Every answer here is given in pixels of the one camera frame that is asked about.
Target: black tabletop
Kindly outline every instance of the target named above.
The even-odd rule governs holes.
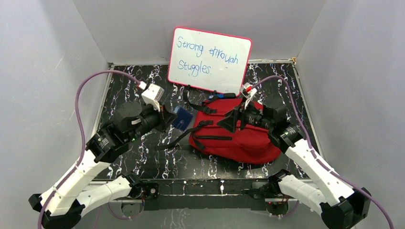
[[[184,86],[168,82],[167,65],[127,65],[115,66],[115,70],[125,71],[137,79],[147,83],[154,83],[162,87],[166,98],[164,103],[168,109],[173,110],[177,105],[185,106],[181,93]],[[307,128],[314,148],[317,149],[313,131],[311,129],[307,112],[298,87],[294,65],[291,63],[252,63],[248,64],[245,83],[257,83],[269,75],[282,75],[289,83],[293,93],[295,105],[297,106],[301,120]],[[281,81],[272,80],[264,82],[257,88],[254,101],[271,106],[273,104],[285,103],[288,108],[290,122],[297,124],[293,113],[287,90]],[[120,75],[114,74],[109,83],[107,96],[104,101],[102,114],[98,128],[113,117],[114,111],[125,101],[139,101],[141,90],[138,90],[135,83]],[[198,104],[205,100],[212,92],[199,89],[190,89],[190,102]],[[188,107],[193,114],[196,111]],[[214,155],[205,155],[198,150],[181,150],[180,148],[159,150],[153,149],[156,145],[167,144],[181,134],[180,130],[171,128],[166,133],[155,130],[144,135],[141,140],[135,141],[131,149],[121,155],[111,166],[102,171],[97,179],[115,179],[119,174],[135,171],[143,179],[232,179],[232,178],[266,178],[280,169],[287,169],[298,178],[308,176],[292,160],[281,154],[275,161],[262,165],[238,163]]]

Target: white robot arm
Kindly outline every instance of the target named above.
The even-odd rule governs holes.
[[[263,107],[258,110],[251,103],[256,89],[246,83],[241,88],[243,99],[218,125],[236,131],[249,124],[268,130],[270,141],[282,153],[294,160],[312,179],[317,188],[295,178],[286,170],[281,170],[269,178],[269,183],[261,188],[244,190],[244,193],[268,193],[288,195],[317,212],[330,229],[349,229],[367,216],[370,200],[358,190],[337,179],[331,173],[334,169],[309,147],[308,139],[299,125],[287,121],[285,105],[277,108]]]
[[[144,82],[140,82],[139,87],[144,90],[145,104],[126,102],[119,107],[113,120],[87,142],[81,158],[50,189],[29,198],[34,210],[43,210],[45,229],[72,228],[86,213],[116,198],[156,195],[142,193],[142,182],[135,173],[121,175],[112,182],[83,191],[101,171],[129,150],[130,142],[152,129],[163,132],[176,119],[175,113],[159,103],[163,94],[161,87],[147,86]]]

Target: cable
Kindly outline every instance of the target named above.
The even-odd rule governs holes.
[[[79,159],[78,159],[77,162],[76,162],[76,166],[73,167],[65,177],[63,177],[63,179],[61,180],[61,182],[59,182],[59,184],[57,184],[57,185],[55,186],[55,188],[54,188],[55,190],[53,190],[53,191],[51,192],[51,194],[48,196],[48,198],[45,200],[45,202],[44,202],[44,204],[43,204],[43,206],[42,206],[42,209],[41,209],[41,211],[40,211],[40,213],[39,213],[39,217],[38,217],[38,229],[41,229],[41,228],[42,228],[42,217],[43,217],[43,214],[44,214],[45,209],[46,209],[46,207],[48,206],[49,202],[51,201],[52,197],[55,196],[56,190],[58,190],[58,189],[65,183],[65,181],[76,171],[77,167],[80,165],[80,163],[82,163],[83,157],[85,156],[85,145],[86,145],[85,131],[84,131],[84,129],[83,129],[82,119],[80,118],[80,114],[79,114],[79,96],[80,96],[80,93],[81,93],[81,91],[82,91],[82,88],[83,88],[83,86],[84,86],[90,79],[92,79],[93,77],[96,77],[96,76],[98,76],[98,75],[105,74],[105,73],[121,74],[121,75],[123,75],[123,76],[126,76],[126,77],[129,78],[130,80],[135,81],[135,82],[137,83],[137,85],[140,84],[140,81],[137,80],[137,79],[135,79],[135,77],[133,77],[132,75],[130,75],[130,74],[128,74],[128,73],[125,73],[125,72],[117,71],[117,70],[104,70],[104,71],[101,71],[101,72],[94,73],[93,75],[87,77],[87,78],[80,84],[79,88],[77,89],[76,98],[75,98],[75,112],[76,112],[76,118],[77,118],[77,122],[79,123],[80,135],[81,135],[81,137],[82,137],[82,150],[81,150],[81,152],[80,152],[80,157],[79,157]]]
[[[308,147],[310,148],[311,154],[312,154],[312,156],[315,158],[315,160],[320,164],[320,166],[322,166],[326,171],[329,172],[330,169],[329,169],[325,164],[323,164],[322,161],[320,161],[319,159],[317,159],[317,155],[316,155],[316,153],[315,153],[315,151],[314,151],[314,148],[312,147],[312,144],[311,144],[311,140],[310,140],[310,138],[309,138],[308,131],[306,130],[304,124],[302,123],[301,119],[299,118],[298,111],[297,111],[297,108],[296,108],[296,106],[295,106],[295,104],[294,104],[294,99],[293,99],[293,97],[292,97],[292,93],[291,93],[291,90],[290,90],[290,86],[288,85],[287,81],[286,81],[283,77],[281,77],[281,76],[279,76],[279,75],[271,75],[271,76],[268,76],[268,77],[264,78],[263,80],[259,81],[259,82],[256,83],[255,85],[253,85],[253,86],[252,86],[252,89],[255,88],[255,87],[257,87],[257,86],[259,86],[261,83],[263,83],[264,81],[267,81],[267,80],[269,80],[269,79],[279,79],[279,80],[281,80],[281,81],[287,86],[287,91],[288,91],[288,95],[289,95],[289,98],[290,98],[290,102],[291,102],[291,104],[292,104],[292,108],[294,109],[294,114],[295,114],[295,116],[296,116],[297,119],[298,119],[299,125],[301,126],[302,130],[303,130],[304,133],[305,133],[305,137],[306,137],[306,139],[307,139]],[[347,179],[345,179],[344,177],[340,176],[339,174],[337,174],[337,173],[335,173],[335,172],[333,172],[333,171],[331,171],[330,173],[331,173],[332,175],[334,175],[337,179],[339,179],[339,180],[345,182],[346,184],[352,186],[354,189],[356,189],[356,190],[359,191],[361,194],[363,194],[363,195],[366,196],[368,199],[370,199],[370,200],[381,210],[381,212],[384,214],[385,218],[386,218],[387,221],[388,221],[388,225],[390,226],[390,229],[394,229],[394,225],[393,225],[393,223],[392,223],[392,221],[391,221],[390,216],[388,215],[388,212],[383,208],[383,206],[382,206],[375,198],[373,198],[373,197],[370,196],[367,192],[363,191],[360,187],[358,187],[358,186],[355,185],[354,183],[348,181]]]
[[[134,219],[134,218],[136,218],[140,213],[142,213],[142,212],[140,212],[140,213],[137,213],[137,214],[135,214],[135,215],[133,215],[133,216],[129,216],[129,217],[122,217],[122,216],[119,216],[119,215],[117,215],[117,214],[115,214],[114,212],[113,212],[113,210],[111,209],[111,206],[110,206],[110,203],[107,203],[107,209],[108,209],[108,211],[115,217],[115,218],[117,218],[117,219],[123,219],[123,220],[131,220],[131,219]]]
[[[101,213],[101,209],[102,209],[102,208],[103,208],[102,205],[98,207],[98,213],[97,213],[97,216],[96,216],[96,221],[94,222],[93,229],[96,229],[96,227],[97,227],[98,218],[100,217],[100,213]]]
[[[294,211],[297,210],[297,208],[298,208],[298,204],[299,204],[299,201],[297,200],[293,209],[290,212],[288,212],[287,214],[281,215],[281,217],[287,217],[287,216],[290,216],[292,213],[294,213]]]

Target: white panel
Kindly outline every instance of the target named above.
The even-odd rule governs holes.
[[[326,0],[74,0],[108,62],[170,58],[184,26],[252,39],[250,59],[296,57]]]
[[[173,39],[170,82],[239,94],[251,40],[179,27]]]
[[[0,7],[0,221],[34,228],[28,198],[57,181],[80,153],[79,84],[107,63],[71,0],[6,0]],[[84,87],[86,136],[106,78]]]
[[[405,2],[329,0],[298,55],[325,159],[405,228]],[[371,204],[358,229],[388,228]]]

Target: blue object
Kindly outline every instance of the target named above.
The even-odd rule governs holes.
[[[220,99],[235,99],[235,93],[224,93],[224,94],[213,94],[208,97],[208,99],[212,99],[214,96],[217,96]]]
[[[192,121],[192,114],[186,109],[182,108],[180,105],[174,109],[174,112],[177,114],[177,118],[173,121],[172,125],[176,129],[182,131],[186,130]]]

